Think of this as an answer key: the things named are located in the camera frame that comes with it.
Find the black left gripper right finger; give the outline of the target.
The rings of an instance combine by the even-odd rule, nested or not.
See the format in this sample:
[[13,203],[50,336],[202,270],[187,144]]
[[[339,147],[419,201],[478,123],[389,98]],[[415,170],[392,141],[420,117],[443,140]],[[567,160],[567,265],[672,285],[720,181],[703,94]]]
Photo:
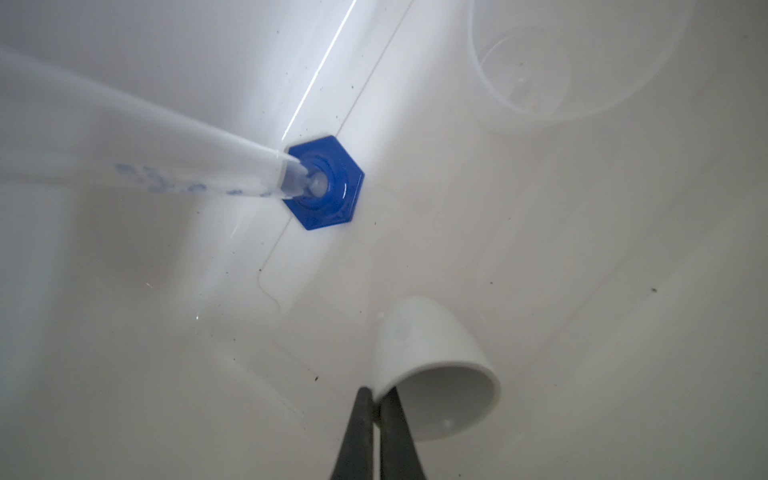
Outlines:
[[405,412],[396,388],[379,403],[380,478],[425,480]]

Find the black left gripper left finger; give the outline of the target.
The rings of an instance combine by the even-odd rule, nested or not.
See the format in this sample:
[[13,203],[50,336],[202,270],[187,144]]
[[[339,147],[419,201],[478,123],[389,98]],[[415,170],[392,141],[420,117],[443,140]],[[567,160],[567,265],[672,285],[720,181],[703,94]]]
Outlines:
[[331,480],[373,479],[374,406],[371,389],[360,387],[330,475]]

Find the small glass dish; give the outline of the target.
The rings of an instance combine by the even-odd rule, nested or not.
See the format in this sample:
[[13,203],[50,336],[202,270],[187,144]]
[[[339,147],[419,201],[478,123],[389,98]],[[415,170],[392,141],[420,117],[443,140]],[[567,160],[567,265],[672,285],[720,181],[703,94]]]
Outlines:
[[424,296],[396,302],[380,319],[371,389],[376,402],[398,393],[420,442],[473,427],[501,397],[498,375],[472,334],[447,307]]

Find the large clear petri dish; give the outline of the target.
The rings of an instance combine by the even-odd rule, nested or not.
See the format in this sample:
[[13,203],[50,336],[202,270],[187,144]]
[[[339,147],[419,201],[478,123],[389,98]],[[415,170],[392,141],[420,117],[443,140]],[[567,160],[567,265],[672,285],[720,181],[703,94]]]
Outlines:
[[693,10],[691,1],[471,1],[473,112],[510,135],[609,110],[659,73]]

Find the clear thin glass tube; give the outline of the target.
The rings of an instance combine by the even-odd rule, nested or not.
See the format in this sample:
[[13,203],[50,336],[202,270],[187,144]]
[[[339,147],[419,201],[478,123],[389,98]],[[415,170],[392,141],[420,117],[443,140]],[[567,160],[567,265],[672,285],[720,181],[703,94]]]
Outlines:
[[290,199],[308,170],[287,153],[2,49],[1,177]]

